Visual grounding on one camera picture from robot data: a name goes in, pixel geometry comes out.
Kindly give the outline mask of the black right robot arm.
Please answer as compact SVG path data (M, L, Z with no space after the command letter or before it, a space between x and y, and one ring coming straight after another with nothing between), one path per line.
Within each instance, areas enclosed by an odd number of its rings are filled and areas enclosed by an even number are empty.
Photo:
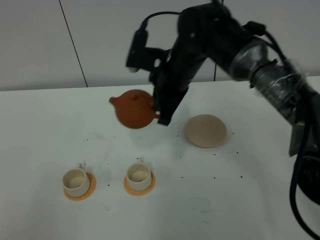
M159 123L168 125L206 59L233 80L249 82L292 125L289 154L320 154L320 95L286 58L263 24L240 25L220 2L179 14L178 36L151 74Z

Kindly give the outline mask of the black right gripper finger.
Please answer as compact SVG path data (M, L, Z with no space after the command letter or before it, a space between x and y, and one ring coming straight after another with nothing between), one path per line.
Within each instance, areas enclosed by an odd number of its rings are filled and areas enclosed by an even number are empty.
M156 109L159 111L157 123L168 126L172 120L173 114L185 97L188 89L184 91L160 91L156 92Z
M156 87L153 86L153 92L152 92L152 108L155 112L160 113L161 112L161 105L160 105L160 90Z

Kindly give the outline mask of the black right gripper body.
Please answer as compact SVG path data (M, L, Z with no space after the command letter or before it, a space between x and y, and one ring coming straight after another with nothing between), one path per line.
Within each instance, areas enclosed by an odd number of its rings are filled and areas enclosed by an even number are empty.
M178 37L152 78L160 91L183 92L188 90L207 56L194 38Z

